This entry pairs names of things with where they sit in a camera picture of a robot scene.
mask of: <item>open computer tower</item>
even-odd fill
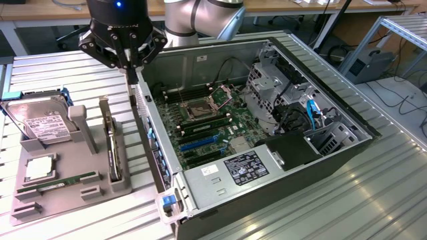
[[[178,239],[330,176],[381,136],[276,38],[166,49],[139,77],[157,203]]]

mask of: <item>slotted aluminum surface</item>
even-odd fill
[[[382,139],[337,173],[203,239],[424,239],[427,237],[427,156],[398,123],[301,40],[281,31],[235,39],[277,37],[382,133]],[[206,38],[202,43],[217,42]],[[141,138],[126,99],[125,77],[75,51],[18,57],[11,90],[69,87],[77,104],[89,107],[89,124],[99,124],[98,97],[110,95],[111,110],[125,122],[134,192],[95,206],[11,227],[10,207],[19,158],[19,131],[6,120],[0,152],[2,239],[173,239],[161,222],[157,194]]]
[[[388,16],[381,24],[427,51],[427,15]]]

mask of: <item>hard drive holder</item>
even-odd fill
[[[22,135],[23,148],[10,219],[14,226],[110,200],[133,191],[122,123],[115,122],[122,180],[113,182],[105,125],[89,126],[87,108],[83,105],[69,107],[69,118],[79,128],[78,131],[70,132],[73,139],[70,141],[45,145],[39,139],[25,140]],[[29,161],[46,156],[53,158],[50,176],[26,181]],[[46,186],[86,173],[91,175],[78,178],[75,182],[69,182],[66,186],[23,192],[29,187]]]

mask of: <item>motherboard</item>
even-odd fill
[[[249,150],[268,137],[247,108],[246,88],[205,86],[155,99],[170,141],[189,170]]]

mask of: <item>hard drive label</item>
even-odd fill
[[[225,161],[235,184],[239,186],[270,174],[255,151],[250,151]]]
[[[26,119],[26,123],[39,140],[53,140],[70,136],[62,115]]]

